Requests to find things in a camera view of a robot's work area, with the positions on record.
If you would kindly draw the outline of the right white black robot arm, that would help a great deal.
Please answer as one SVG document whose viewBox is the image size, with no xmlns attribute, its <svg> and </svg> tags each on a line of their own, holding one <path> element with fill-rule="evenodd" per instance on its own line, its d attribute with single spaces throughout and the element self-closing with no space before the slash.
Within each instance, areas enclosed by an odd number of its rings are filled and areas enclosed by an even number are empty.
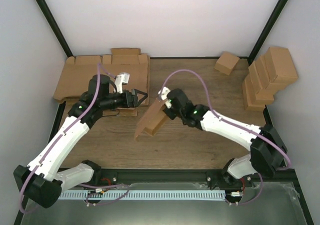
<svg viewBox="0 0 320 225">
<path fill-rule="evenodd" d="M 163 111 L 171 120 L 179 118 L 185 126 L 218 134 L 248 151 L 245 156 L 230 159 L 223 167 L 221 179 L 225 185 L 232 187 L 241 178 L 255 173 L 271 178 L 280 169 L 287 148 L 272 125 L 246 124 L 211 111 L 206 105 L 193 104 L 179 88 L 164 87 L 158 96 L 165 101 Z"/>
</svg>

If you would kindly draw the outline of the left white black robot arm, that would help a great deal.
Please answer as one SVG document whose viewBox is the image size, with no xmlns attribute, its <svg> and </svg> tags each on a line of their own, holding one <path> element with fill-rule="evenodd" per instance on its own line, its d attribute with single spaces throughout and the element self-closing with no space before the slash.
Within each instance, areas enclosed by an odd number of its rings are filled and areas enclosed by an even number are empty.
<svg viewBox="0 0 320 225">
<path fill-rule="evenodd" d="M 49 208 L 66 190 L 87 184 L 97 187 L 101 183 L 102 168 L 90 160 L 62 172 L 59 168 L 78 141 L 103 117 L 105 110 L 137 108 L 148 98 L 144 91 L 122 88 L 129 77 L 123 72 L 114 81 L 104 74 L 90 79 L 87 91 L 71 107 L 60 130 L 44 150 L 27 166 L 18 165 L 14 170 L 13 176 L 23 197 Z"/>
</svg>

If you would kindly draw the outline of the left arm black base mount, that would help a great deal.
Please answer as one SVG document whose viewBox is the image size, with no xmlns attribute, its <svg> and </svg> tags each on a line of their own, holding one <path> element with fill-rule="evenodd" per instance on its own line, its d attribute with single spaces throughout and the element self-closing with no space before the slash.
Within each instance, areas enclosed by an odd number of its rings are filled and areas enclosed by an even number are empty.
<svg viewBox="0 0 320 225">
<path fill-rule="evenodd" d="M 118 181 L 118 172 L 114 169 L 102 168 L 100 171 L 95 171 L 91 180 L 87 182 L 82 182 L 77 185 L 77 187 L 82 187 L 82 185 L 92 186 L 92 187 L 103 187 L 115 185 Z"/>
</svg>

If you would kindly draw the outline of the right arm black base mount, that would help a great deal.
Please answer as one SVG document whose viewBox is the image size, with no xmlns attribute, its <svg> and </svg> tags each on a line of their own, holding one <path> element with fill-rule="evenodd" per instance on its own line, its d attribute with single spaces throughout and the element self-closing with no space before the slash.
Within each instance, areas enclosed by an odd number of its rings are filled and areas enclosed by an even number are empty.
<svg viewBox="0 0 320 225">
<path fill-rule="evenodd" d="M 240 189 L 243 186 L 240 179 L 234 178 L 228 173 L 228 167 L 233 160 L 234 158 L 230 159 L 222 169 L 212 169 L 205 173 L 209 189 Z"/>
</svg>

